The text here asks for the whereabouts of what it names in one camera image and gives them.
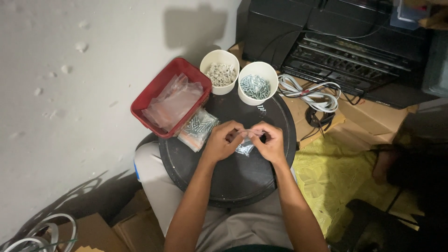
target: small plastic bag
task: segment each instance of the small plastic bag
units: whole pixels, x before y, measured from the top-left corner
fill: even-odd
[[[258,137],[261,137],[265,133],[265,131],[263,131],[263,130],[239,130],[238,133],[244,137],[244,140],[240,145],[238,145],[238,147],[235,149],[235,152],[243,154],[245,156],[249,156],[249,153],[252,151],[252,149],[255,146],[252,143],[252,141],[250,140],[250,135],[254,134]]]
[[[177,138],[194,152],[198,152],[204,146],[212,128],[219,122],[218,118],[205,111],[205,109],[199,109]]]
[[[143,115],[154,125],[170,131],[201,98],[199,82],[190,83],[185,74],[174,75],[157,98],[153,98]]]

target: black tabletop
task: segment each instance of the black tabletop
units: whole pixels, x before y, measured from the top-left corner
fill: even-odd
[[[284,152],[289,166],[292,165],[296,151],[296,130],[286,103],[274,95],[263,103],[266,111],[257,106],[242,102],[234,89],[223,96],[210,94],[205,110],[216,116],[221,122],[235,120],[249,129],[254,124],[265,121],[283,130]],[[177,137],[159,139],[160,155],[163,164],[173,182],[182,190],[187,189],[199,158],[199,152],[193,152]],[[275,173],[272,164],[265,160],[257,148],[250,156],[233,153],[219,161],[213,172],[209,205],[221,208],[235,208],[253,204],[276,189]]]

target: forearm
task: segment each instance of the forearm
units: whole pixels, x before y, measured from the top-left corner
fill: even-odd
[[[274,165],[283,219],[296,252],[328,252],[327,243],[286,162]]]
[[[204,224],[215,163],[201,158],[165,238],[165,252],[193,252]]]

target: red container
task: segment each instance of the red container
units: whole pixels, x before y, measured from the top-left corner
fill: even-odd
[[[152,98],[156,98],[168,85],[172,77],[184,73],[190,82],[200,82],[204,90],[203,95],[188,111],[188,113],[169,132],[152,124],[142,113],[142,109],[148,108]],[[190,120],[207,100],[211,92],[211,80],[205,76],[198,68],[194,67],[183,58],[176,58],[149,83],[131,105],[131,113],[148,129],[161,138],[170,138],[179,134],[182,126]]]

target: hand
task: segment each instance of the hand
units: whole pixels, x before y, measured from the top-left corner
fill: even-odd
[[[210,137],[208,138],[201,159],[216,163],[230,156],[235,152],[235,149],[244,138],[241,134],[238,134],[233,141],[228,141],[228,135],[232,134],[232,132],[236,132],[235,130],[243,129],[244,126],[236,121],[229,121],[215,126],[211,130]]]
[[[266,143],[262,143],[256,135],[249,135],[252,143],[260,151],[261,155],[269,160],[273,165],[287,164],[284,156],[283,131],[261,121],[251,127],[253,130],[264,130],[266,133]]]

